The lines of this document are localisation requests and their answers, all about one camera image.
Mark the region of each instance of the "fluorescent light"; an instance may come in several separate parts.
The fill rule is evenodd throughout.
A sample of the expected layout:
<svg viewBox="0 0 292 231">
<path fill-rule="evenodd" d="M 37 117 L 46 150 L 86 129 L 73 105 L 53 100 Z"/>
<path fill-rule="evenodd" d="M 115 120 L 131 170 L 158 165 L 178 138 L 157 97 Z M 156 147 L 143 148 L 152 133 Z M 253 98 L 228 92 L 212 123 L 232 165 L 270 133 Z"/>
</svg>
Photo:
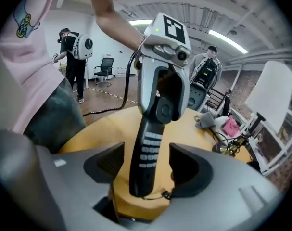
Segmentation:
<svg viewBox="0 0 292 231">
<path fill-rule="evenodd" d="M 152 20 L 137 20 L 137 21 L 130 21 L 132 25 L 149 25 Z"/>
<path fill-rule="evenodd" d="M 243 47 L 241 47 L 240 45 L 238 45 L 236 42 L 233 42 L 232 40 L 230 40 L 229 38 L 225 37 L 224 35 L 221 35 L 220 33 L 217 33 L 213 30 L 209 31 L 209 34 L 225 41 L 226 43 L 232 45 L 234 48 L 238 49 L 239 51 L 241 51 L 243 54 L 246 54 L 248 51 L 245 50 Z"/>
</svg>

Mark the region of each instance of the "wooden floor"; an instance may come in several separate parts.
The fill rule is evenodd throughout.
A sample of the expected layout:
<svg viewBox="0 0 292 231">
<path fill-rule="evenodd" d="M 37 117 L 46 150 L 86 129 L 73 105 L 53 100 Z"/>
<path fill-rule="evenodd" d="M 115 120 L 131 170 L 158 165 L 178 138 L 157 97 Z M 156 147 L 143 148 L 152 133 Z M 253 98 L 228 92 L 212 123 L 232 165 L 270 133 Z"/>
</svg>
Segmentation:
<svg viewBox="0 0 292 231">
<path fill-rule="evenodd" d="M 80 105 L 82 108 L 83 114 L 90 111 L 101 111 L 103 109 L 117 108 L 121 106 L 122 101 L 123 101 L 122 99 L 91 89 L 91 88 L 95 88 L 95 89 L 102 90 L 119 97 L 123 97 L 124 91 L 125 91 L 125 82 L 126 82 L 125 78 L 114 77 L 113 79 L 110 79 L 108 81 L 112 82 L 112 85 L 107 86 L 106 83 L 100 83 L 99 85 L 96 85 L 94 83 L 94 80 L 89 80 L 89 89 L 84 89 L 85 102 Z M 74 85 L 73 90 L 75 91 L 74 94 L 76 96 L 77 95 L 76 84 Z M 130 77 L 127 99 L 130 99 L 132 101 L 137 101 L 137 76 Z M 131 101 L 127 101 L 124 108 L 129 108 L 133 106 L 137 106 L 137 104 Z M 88 126 L 89 124 L 113 112 L 116 112 L 116 111 L 108 111 L 101 114 L 88 115 L 88 116 L 85 116 L 84 119 Z"/>
</svg>

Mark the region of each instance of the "striped tape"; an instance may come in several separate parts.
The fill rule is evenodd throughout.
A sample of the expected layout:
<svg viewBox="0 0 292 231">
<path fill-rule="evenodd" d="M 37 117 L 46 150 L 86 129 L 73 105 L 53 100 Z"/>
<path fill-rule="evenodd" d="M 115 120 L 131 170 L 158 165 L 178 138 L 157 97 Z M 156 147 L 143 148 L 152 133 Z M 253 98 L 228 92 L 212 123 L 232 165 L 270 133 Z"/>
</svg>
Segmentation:
<svg viewBox="0 0 292 231">
<path fill-rule="evenodd" d="M 113 94 L 111 94 L 111 93 L 109 93 L 109 92 L 102 91 L 102 90 L 100 90 L 100 89 L 91 88 L 91 87 L 89 87 L 89 88 L 84 88 L 84 89 L 92 89 L 92 90 L 96 90 L 96 91 L 99 91 L 99 92 L 101 92 L 101 93 L 105 93 L 105 94 L 108 94 L 108 95 L 113 96 L 113 97 L 115 97 L 115 98 L 119 98 L 119 99 L 122 99 L 122 100 L 123 100 L 123 97 L 119 97 L 119 96 L 117 96 L 117 95 L 113 95 Z M 132 103 L 137 103 L 136 101 L 133 101 L 133 100 L 130 100 L 130 99 L 127 99 L 127 101 L 132 102 Z"/>
</svg>

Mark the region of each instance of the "pink object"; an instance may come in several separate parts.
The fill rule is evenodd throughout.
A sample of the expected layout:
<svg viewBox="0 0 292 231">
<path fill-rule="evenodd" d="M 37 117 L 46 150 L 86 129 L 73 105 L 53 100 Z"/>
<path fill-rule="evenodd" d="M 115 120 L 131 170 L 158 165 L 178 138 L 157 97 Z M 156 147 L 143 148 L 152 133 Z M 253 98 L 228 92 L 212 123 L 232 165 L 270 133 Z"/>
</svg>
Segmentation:
<svg viewBox="0 0 292 231">
<path fill-rule="evenodd" d="M 24 132 L 31 118 L 64 78 L 47 54 L 41 25 L 51 2 L 22 0 L 0 34 L 0 56 L 26 93 L 24 109 L 13 127 L 17 133 Z M 57 38 L 59 32 L 51 33 Z"/>
<path fill-rule="evenodd" d="M 233 119 L 232 115 L 229 117 L 228 121 L 223 126 L 223 131 L 232 138 L 236 137 L 238 134 L 241 133 L 241 130 L 238 124 L 236 123 L 235 119 Z"/>
</svg>

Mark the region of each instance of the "sneaker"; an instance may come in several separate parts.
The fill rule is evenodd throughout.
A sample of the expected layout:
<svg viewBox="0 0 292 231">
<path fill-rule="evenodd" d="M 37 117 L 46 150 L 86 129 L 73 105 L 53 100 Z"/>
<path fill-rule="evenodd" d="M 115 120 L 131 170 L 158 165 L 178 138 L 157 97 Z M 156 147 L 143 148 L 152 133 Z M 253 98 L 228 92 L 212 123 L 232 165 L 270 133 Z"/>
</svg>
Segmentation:
<svg viewBox="0 0 292 231">
<path fill-rule="evenodd" d="M 84 98 L 77 98 L 79 103 L 83 103 L 84 102 Z"/>
</svg>

